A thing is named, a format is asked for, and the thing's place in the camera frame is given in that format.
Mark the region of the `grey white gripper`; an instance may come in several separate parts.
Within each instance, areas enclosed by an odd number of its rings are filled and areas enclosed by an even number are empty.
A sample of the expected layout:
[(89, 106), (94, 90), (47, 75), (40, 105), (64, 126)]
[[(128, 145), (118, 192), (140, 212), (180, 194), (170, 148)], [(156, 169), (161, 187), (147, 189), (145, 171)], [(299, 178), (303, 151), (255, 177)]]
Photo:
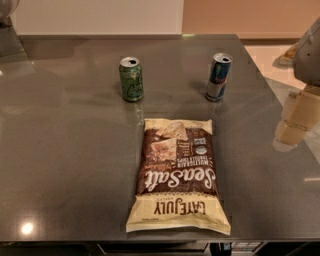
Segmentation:
[(286, 98), (275, 131), (275, 146), (297, 146), (320, 121), (320, 17), (298, 42), (294, 76), (310, 85), (290, 92)]

